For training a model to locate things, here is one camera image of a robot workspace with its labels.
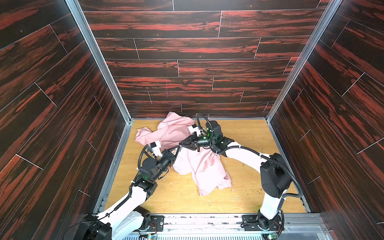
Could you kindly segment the pink zip-up jacket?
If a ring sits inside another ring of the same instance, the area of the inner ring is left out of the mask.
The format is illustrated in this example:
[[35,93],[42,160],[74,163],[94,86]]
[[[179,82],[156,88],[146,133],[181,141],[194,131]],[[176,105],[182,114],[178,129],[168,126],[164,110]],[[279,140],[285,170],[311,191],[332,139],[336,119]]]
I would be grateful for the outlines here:
[[[169,112],[159,123],[156,131],[153,132],[147,127],[138,129],[135,141],[143,146],[159,141],[162,149],[170,149],[189,137],[191,134],[189,127],[194,123],[195,121],[189,117]],[[180,175],[191,174],[202,197],[209,195],[216,188],[222,190],[232,187],[232,180],[220,156],[211,150],[201,148],[198,152],[181,148],[173,169]]]

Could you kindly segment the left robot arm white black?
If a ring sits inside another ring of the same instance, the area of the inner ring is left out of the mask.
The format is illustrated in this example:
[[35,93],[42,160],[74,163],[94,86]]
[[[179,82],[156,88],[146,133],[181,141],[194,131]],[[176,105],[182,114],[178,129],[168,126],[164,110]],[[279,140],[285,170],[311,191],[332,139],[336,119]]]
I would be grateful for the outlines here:
[[150,212],[141,205],[155,192],[157,180],[164,177],[175,163],[180,147],[155,153],[146,145],[138,159],[138,173],[128,193],[107,210],[87,215],[75,233],[75,240],[120,240],[124,236],[150,225]]

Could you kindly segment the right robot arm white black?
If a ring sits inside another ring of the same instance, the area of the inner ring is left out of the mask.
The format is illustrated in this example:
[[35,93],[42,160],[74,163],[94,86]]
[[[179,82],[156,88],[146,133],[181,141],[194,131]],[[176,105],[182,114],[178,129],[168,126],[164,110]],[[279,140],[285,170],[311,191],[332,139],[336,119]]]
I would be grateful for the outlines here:
[[216,121],[208,121],[206,127],[203,130],[199,124],[192,125],[189,127],[191,135],[179,142],[179,145],[192,151],[208,148],[216,155],[238,160],[258,171],[265,192],[263,204],[257,214],[258,226],[262,230],[269,230],[275,223],[283,224],[282,206],[286,198],[303,196],[298,180],[283,157],[278,153],[259,153],[224,137],[221,126]]

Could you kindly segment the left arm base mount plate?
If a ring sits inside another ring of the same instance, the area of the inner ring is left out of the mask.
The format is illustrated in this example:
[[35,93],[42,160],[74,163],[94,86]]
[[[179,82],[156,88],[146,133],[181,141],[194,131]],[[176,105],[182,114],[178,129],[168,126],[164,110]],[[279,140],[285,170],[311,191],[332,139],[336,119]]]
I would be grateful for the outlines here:
[[165,216],[162,215],[146,215],[142,226],[139,228],[141,232],[162,232],[164,229]]

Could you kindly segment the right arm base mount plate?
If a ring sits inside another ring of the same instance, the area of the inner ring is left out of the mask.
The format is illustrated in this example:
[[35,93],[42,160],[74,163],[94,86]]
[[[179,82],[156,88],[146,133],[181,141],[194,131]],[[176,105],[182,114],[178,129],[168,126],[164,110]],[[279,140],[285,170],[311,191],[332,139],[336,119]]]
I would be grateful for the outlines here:
[[284,230],[284,223],[280,215],[276,215],[272,220],[259,215],[242,215],[241,228],[245,231],[275,231]]

